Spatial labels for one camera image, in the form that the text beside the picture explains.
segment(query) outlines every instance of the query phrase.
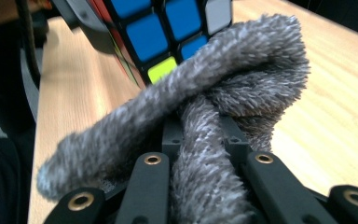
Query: black cable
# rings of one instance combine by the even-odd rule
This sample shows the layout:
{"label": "black cable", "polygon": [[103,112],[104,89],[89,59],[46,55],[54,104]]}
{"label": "black cable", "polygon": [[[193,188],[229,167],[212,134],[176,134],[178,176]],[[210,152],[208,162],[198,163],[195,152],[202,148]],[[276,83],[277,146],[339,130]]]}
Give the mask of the black cable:
{"label": "black cable", "polygon": [[25,59],[32,81],[39,89],[40,72],[37,65],[34,47],[34,28],[27,0],[16,0],[17,11],[21,26],[22,46],[25,51]]}

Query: gray towel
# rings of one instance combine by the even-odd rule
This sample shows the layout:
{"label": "gray towel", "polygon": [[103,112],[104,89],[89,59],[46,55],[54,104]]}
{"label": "gray towel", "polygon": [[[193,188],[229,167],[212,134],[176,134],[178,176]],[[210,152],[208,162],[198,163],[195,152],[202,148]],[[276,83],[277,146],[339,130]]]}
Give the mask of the gray towel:
{"label": "gray towel", "polygon": [[39,170],[39,192],[59,200],[107,177],[128,178],[151,131],[178,111],[185,139],[172,168],[172,221],[248,222],[246,189],[222,145],[218,115],[234,118],[253,150],[269,151],[275,123],[306,86],[305,56],[295,17],[231,25],[136,98],[66,136]]}

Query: light wood surface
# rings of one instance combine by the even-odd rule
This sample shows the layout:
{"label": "light wood surface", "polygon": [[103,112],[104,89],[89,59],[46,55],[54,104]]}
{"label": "light wood surface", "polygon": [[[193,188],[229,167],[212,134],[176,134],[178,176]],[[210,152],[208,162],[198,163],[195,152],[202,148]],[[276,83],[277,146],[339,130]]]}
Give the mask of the light wood surface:
{"label": "light wood surface", "polygon": [[[272,148],[308,188],[328,194],[335,185],[358,186],[358,34],[278,0],[234,1],[234,21],[262,14],[296,15],[311,73],[301,100],[287,109]],[[79,31],[49,21],[40,85],[34,178],[69,132],[81,131],[134,97],[112,56],[95,51]],[[42,223],[55,203],[43,199],[33,179],[29,223]]]}

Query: yellow sticker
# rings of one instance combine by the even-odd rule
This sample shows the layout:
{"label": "yellow sticker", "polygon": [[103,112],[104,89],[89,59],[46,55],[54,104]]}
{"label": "yellow sticker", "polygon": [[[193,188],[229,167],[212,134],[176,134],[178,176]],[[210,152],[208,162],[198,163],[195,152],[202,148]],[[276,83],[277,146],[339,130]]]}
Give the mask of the yellow sticker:
{"label": "yellow sticker", "polygon": [[151,67],[149,71],[147,71],[147,74],[149,75],[150,81],[155,84],[162,77],[168,75],[176,66],[176,60],[173,57],[169,57],[161,63]]}

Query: rubik's cube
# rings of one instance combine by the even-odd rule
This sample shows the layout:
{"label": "rubik's cube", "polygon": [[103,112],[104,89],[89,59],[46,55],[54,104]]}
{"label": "rubik's cube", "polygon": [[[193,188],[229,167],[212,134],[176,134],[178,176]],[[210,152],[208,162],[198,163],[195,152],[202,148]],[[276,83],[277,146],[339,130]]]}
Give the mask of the rubik's cube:
{"label": "rubik's cube", "polygon": [[92,0],[138,86],[156,83],[232,23],[231,0]]}

